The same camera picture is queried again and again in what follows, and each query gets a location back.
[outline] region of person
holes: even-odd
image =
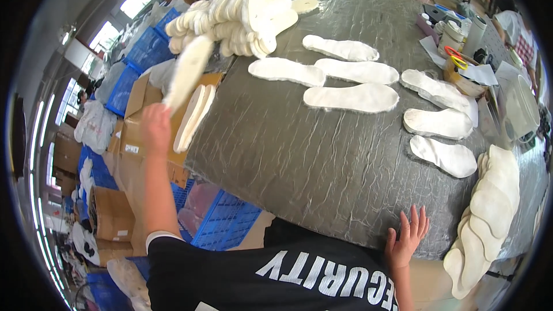
[[[538,97],[539,89],[536,82],[537,43],[528,22],[520,13],[507,10],[494,15],[492,23],[497,29],[501,41],[508,48],[513,47],[522,59],[522,64],[526,67],[530,76],[532,89]]]
[[[187,244],[177,226],[169,176],[170,110],[144,108],[144,224],[150,271],[147,287],[157,310],[414,310],[409,261],[430,226],[425,207],[401,233],[389,229],[384,255],[275,219],[265,247],[207,251]]]

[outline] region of yellow scissors handle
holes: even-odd
[[[453,61],[453,64],[455,64],[457,67],[459,67],[461,70],[466,70],[468,68],[468,64],[463,59],[460,59],[456,56],[450,56],[451,60]]]

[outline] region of black t-shirt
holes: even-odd
[[[315,235],[206,251],[169,235],[147,241],[153,311],[195,310],[200,302],[219,311],[398,310],[387,270],[363,247]]]

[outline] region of scissors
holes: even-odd
[[[457,67],[459,67],[461,70],[466,70],[468,68],[468,64],[465,60],[463,60],[463,57],[461,57],[461,54],[457,51],[455,51],[450,46],[444,47],[446,53],[448,56],[450,56],[451,60],[453,61],[453,64],[455,64]]]

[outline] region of red scissors handle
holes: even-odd
[[[457,52],[456,50],[454,50],[452,47],[447,45],[447,46],[444,47],[444,49],[445,49],[448,56],[455,56],[455,57],[458,57],[458,58],[462,59],[461,54],[459,52]]]

